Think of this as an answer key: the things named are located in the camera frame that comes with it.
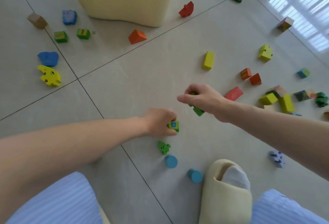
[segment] person's right arm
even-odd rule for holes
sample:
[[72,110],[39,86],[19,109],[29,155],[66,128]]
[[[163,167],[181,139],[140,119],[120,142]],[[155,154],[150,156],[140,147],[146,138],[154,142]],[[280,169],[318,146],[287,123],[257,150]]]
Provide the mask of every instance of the person's right arm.
[[208,85],[192,84],[179,102],[240,127],[329,180],[329,124],[230,101]]

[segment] person's right hand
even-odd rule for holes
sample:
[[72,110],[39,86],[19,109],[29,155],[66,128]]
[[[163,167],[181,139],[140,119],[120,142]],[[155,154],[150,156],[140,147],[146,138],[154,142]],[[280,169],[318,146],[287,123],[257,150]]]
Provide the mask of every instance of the person's right hand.
[[184,104],[194,105],[205,112],[213,114],[219,121],[227,122],[225,107],[232,101],[223,97],[209,85],[191,84],[177,100]]

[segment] orange block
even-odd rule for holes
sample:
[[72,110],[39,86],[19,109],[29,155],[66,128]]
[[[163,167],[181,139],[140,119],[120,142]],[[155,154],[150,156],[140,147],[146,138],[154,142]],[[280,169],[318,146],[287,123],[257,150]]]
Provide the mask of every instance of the orange block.
[[249,80],[252,85],[261,85],[261,77],[259,76],[259,73],[251,76]]
[[249,79],[252,76],[250,68],[242,70],[240,75],[243,80]]
[[142,31],[139,31],[135,29],[131,35],[128,37],[130,44],[136,44],[138,42],[141,42],[143,40],[146,40],[146,36]]

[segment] blue and white striped fabric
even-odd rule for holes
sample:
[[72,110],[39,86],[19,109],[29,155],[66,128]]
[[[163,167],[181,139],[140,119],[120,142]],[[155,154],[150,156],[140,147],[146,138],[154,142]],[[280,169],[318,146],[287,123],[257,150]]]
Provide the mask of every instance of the blue and white striped fabric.
[[328,224],[326,220],[275,189],[263,193],[252,208],[251,224]]
[[95,193],[84,175],[74,172],[26,202],[6,224],[102,224]]

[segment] person's left hand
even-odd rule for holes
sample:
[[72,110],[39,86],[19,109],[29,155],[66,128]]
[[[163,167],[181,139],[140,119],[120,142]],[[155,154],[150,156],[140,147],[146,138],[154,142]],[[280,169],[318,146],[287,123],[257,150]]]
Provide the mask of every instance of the person's left hand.
[[150,108],[142,118],[146,124],[147,136],[175,136],[177,132],[169,129],[167,124],[175,121],[177,115],[166,109]]

